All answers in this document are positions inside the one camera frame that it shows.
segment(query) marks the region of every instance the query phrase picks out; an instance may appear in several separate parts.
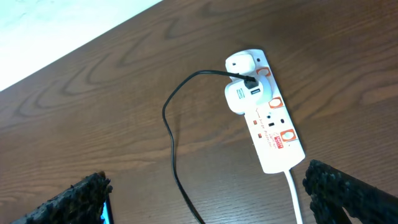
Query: white wall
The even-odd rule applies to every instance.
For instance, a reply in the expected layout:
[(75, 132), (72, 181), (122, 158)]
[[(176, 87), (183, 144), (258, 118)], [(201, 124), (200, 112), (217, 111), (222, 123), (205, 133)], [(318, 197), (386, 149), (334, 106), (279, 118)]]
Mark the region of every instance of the white wall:
[(0, 91), (161, 0), (2, 0)]

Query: usb port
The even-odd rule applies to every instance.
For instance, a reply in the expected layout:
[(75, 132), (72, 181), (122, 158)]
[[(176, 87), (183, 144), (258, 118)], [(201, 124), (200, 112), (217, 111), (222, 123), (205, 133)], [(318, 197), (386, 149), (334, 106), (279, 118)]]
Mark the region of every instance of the usb port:
[(253, 95), (253, 94), (256, 94), (256, 93), (259, 93), (259, 92), (260, 92), (260, 89), (256, 89), (256, 90), (251, 91), (251, 94)]

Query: brown wood surface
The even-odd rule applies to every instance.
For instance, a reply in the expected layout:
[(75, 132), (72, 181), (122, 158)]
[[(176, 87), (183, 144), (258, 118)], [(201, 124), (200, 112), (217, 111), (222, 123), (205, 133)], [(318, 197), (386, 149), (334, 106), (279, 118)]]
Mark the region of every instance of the brown wood surface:
[[(305, 223), (310, 159), (398, 195), (397, 1), (166, 0), (0, 93), (0, 223), (99, 170), (115, 223), (195, 223), (161, 108), (186, 76), (249, 48), (266, 51), (305, 148)], [(180, 180), (208, 223), (295, 223), (286, 179), (262, 173), (227, 83), (196, 78), (169, 105)]]

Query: red label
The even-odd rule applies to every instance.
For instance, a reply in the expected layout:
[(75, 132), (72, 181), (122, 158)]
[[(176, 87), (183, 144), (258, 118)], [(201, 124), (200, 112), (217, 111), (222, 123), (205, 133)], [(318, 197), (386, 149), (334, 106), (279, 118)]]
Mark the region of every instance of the red label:
[(278, 149), (282, 149), (284, 147), (284, 145), (282, 144), (282, 141), (280, 140), (280, 137), (276, 136), (276, 137), (274, 137), (274, 139), (275, 139), (275, 142), (276, 142), (276, 144), (278, 146)]

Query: power socket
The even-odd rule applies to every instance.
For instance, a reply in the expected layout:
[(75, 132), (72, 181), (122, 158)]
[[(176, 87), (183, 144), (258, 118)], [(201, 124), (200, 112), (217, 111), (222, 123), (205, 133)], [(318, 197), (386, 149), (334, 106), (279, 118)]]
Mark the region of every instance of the power socket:
[(249, 49), (226, 59), (227, 71), (254, 77), (258, 86), (233, 78), (225, 88), (228, 106), (244, 114), (262, 169), (285, 172), (305, 158), (274, 74), (262, 50)]

